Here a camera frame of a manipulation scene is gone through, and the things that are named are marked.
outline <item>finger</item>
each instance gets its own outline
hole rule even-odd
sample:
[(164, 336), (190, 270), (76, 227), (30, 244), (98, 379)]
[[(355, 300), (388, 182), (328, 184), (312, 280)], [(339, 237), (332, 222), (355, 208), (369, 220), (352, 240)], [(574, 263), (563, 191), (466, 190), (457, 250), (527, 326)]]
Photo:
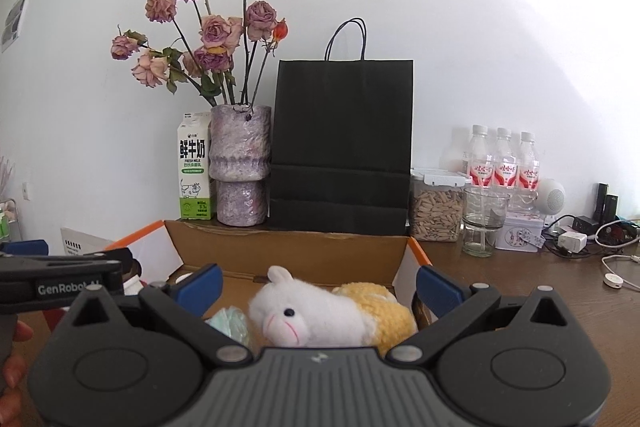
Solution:
[(20, 418), (14, 418), (6, 424), (6, 427), (22, 427), (22, 420), (20, 420)]
[(22, 393), (18, 389), (9, 389), (0, 398), (0, 425), (4, 427), (18, 418), (22, 408)]
[(27, 372), (27, 363), (20, 355), (12, 355), (2, 367), (2, 375), (6, 384), (13, 389), (20, 383), (20, 380), (24, 378)]
[(14, 333), (14, 341), (16, 342), (24, 342), (31, 339), (33, 336), (33, 330), (30, 326), (25, 324), (22, 321), (18, 321), (15, 325), (15, 333)]

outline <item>wooden desk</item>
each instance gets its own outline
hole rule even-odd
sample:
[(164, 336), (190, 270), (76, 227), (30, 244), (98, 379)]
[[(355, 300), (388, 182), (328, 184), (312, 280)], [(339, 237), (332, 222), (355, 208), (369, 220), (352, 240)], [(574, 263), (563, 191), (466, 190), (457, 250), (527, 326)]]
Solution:
[[(611, 373), (611, 391), (597, 427), (640, 426), (640, 292), (614, 290), (602, 282), (600, 256), (577, 261), (543, 253), (496, 250), (487, 259), (462, 253), (460, 245), (422, 242), (438, 269), (461, 283), (487, 282), (504, 295), (528, 295), (535, 286), (553, 286), (600, 352)], [(633, 282), (640, 266), (609, 266)]]

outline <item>glass cup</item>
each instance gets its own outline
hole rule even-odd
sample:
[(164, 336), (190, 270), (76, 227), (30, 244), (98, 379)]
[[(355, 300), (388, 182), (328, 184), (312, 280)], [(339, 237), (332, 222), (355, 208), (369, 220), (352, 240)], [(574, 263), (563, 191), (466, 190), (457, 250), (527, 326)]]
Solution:
[(465, 187), (462, 251), (475, 257), (494, 253), (495, 235), (504, 225), (509, 199), (509, 194), (489, 187)]

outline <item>textured vase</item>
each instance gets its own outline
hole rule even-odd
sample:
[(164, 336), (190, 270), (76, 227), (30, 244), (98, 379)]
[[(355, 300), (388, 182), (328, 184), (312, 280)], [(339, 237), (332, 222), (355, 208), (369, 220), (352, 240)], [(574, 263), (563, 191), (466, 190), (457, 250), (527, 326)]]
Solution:
[(264, 179), (271, 170), (271, 107), (211, 109), (209, 176), (218, 187), (218, 220), (251, 227), (267, 216)]
[(218, 220), (230, 227), (252, 227), (267, 218), (264, 180), (217, 182)]

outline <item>round speaker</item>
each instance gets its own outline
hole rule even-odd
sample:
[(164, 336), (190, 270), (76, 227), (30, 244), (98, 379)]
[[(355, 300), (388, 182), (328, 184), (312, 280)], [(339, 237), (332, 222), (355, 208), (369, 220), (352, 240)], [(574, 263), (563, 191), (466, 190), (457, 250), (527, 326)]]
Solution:
[(555, 180), (540, 180), (535, 207), (541, 214), (555, 216), (564, 208), (564, 187)]

